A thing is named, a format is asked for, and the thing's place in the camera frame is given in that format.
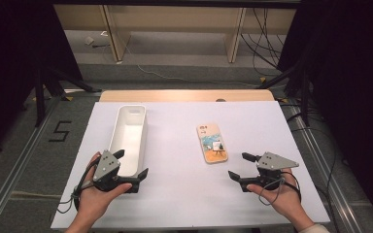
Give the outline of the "black metal stand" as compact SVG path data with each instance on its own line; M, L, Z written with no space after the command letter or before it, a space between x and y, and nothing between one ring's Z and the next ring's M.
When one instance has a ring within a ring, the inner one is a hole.
M59 69L55 69L51 66L41 66L36 70L35 75L35 97L37 109L36 127L40 126L46 117L44 89L46 89L52 97L60 97L61 99L66 98L66 92L60 83L61 81L71 83L89 93L101 92L101 89L92 87L84 83L82 80L76 79Z
M259 89L267 89L284 79L288 79L284 93L293 97L297 92L301 94L300 112L304 124L309 126L308 119L308 99L309 99L309 80L306 68L301 61L296 62L293 66L284 71L281 75L273 78L272 80L263 83Z

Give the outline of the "black curtain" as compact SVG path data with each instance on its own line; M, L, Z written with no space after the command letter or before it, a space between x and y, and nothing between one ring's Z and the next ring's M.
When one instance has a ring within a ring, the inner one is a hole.
M373 0L300 0L279 69L300 58L318 26L310 60L322 116L373 205Z
M35 85L83 77L52 2L0 0L0 140Z

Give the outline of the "white board table cover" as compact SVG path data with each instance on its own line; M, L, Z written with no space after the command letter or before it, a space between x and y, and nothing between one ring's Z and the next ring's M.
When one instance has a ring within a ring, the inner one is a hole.
M255 164L245 152L267 151L297 162L302 204L319 223L329 220L322 200L275 101L147 102L144 168L148 176L136 194L115 199L94 224L96 230L144 231L175 229L250 228L280 225L286 219L258 197L242 191L230 172L253 177ZM208 164L197 126L214 123L228 158Z

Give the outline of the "light wooden shelf unit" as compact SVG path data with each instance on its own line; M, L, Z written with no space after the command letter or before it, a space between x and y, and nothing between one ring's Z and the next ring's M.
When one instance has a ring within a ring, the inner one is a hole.
M105 31L110 36L116 62L123 60L134 32L221 33L227 60L235 61L239 36L258 34L266 26L269 35L285 35L295 11L261 8L149 7L113 5L54 6L65 30Z

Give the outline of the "person's right hand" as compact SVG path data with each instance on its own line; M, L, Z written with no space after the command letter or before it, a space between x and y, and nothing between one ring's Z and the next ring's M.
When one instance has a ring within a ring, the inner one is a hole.
M296 186L296 180L292 171L287 168L284 169L283 172L284 180L286 183L289 183L289 186L281 184L278 189L267 190L256 184L248 184L247 189L257 194L262 201L271 205L272 208L277 213L284 216L298 232L315 223L305 212L297 191L293 189Z

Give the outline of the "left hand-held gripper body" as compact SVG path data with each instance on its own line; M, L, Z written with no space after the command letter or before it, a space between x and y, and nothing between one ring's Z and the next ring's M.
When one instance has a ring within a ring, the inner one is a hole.
M93 175L93 185L104 192L111 191L123 183L130 183L131 187L127 193L137 193L139 191L140 180L119 175L120 162L115 159L114 154L105 150L96 166Z

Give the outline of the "white plastic storage box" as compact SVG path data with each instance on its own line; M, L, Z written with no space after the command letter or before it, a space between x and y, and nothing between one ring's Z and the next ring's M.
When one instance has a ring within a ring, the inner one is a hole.
M135 177L143 168L144 151L148 132L147 110L141 105L126 105L119 108L109 151L124 150L119 159L118 174Z

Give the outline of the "aluminium floor rail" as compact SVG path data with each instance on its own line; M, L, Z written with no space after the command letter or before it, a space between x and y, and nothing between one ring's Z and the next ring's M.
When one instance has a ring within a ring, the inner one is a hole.
M308 165L308 170L314 174L315 188L323 199L335 232L363 233L341 183L336 180L338 153L330 135L323 129L306 126L299 115L298 104L286 103L281 104L281 107L292 135L297 137L296 142L306 147L301 155Z
M32 153L36 149L43 133L46 130L48 121L50 120L53 111L61 101L60 97L52 97L48 105L44 109L44 116L40 123L34 128L31 136L29 137L26 145L23 147L14 167L12 168L9 176L4 181L0 188L0 216L16 187L21 175L23 174Z

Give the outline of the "person's left hand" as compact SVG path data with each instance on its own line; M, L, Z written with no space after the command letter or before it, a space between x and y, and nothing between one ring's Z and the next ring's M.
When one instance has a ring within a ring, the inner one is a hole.
M106 213L110 203L130 187L130 183L123 183L108 192L100 191L96 187L85 189L81 194L80 206L74 220L94 224L97 219Z

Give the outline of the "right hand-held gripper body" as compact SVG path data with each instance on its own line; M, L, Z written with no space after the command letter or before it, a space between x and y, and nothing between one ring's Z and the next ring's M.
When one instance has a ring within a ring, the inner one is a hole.
M260 155L258 162L255 162L258 176L255 178L240 178L239 184L244 192L249 192L248 184L256 184L267 190L275 190L280 186L282 172L287 168L298 167L299 163L284 158L272 152Z

